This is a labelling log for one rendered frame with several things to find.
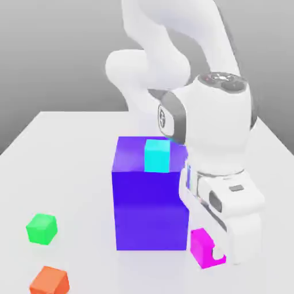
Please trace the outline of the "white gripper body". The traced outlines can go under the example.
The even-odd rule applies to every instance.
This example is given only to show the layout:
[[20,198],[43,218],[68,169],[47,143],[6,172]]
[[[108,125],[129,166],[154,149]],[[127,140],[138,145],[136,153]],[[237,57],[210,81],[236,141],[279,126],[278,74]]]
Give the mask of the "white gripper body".
[[262,193],[246,171],[211,176],[185,163],[179,196],[189,212],[188,228],[205,229],[229,263],[246,262],[260,251]]

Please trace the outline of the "small magenta cube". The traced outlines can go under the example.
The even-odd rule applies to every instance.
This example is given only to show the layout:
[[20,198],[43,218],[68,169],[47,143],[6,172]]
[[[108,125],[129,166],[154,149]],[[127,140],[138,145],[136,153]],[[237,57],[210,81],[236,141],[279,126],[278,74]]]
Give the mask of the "small magenta cube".
[[190,252],[202,269],[226,263],[226,256],[215,259],[212,255],[215,244],[204,228],[191,231]]

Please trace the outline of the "small cyan cube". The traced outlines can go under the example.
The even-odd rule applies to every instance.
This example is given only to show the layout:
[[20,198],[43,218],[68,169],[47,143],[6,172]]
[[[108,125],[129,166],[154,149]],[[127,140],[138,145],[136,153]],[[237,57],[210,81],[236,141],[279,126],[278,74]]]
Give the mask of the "small cyan cube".
[[169,173],[170,153],[170,141],[147,139],[144,148],[144,171]]

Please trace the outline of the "small orange cube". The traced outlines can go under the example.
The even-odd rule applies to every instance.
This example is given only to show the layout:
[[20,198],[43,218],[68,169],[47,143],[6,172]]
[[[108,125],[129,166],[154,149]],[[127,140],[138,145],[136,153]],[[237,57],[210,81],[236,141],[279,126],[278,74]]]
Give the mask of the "small orange cube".
[[44,266],[29,287],[30,294],[67,294],[70,290],[67,272]]

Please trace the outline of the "small green cube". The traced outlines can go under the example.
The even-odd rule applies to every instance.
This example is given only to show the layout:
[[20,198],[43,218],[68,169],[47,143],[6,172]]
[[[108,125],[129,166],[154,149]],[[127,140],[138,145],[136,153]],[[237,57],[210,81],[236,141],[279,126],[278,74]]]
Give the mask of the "small green cube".
[[53,215],[36,214],[26,225],[29,241],[49,245],[58,232],[57,220]]

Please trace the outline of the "large blue box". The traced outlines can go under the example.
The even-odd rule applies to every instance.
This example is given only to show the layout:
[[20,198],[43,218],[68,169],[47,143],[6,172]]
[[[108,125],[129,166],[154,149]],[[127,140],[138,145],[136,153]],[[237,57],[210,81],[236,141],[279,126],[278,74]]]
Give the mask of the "large blue box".
[[117,141],[112,187],[117,250],[185,250],[189,211],[179,197],[185,146],[171,143],[170,171],[144,171],[148,137]]

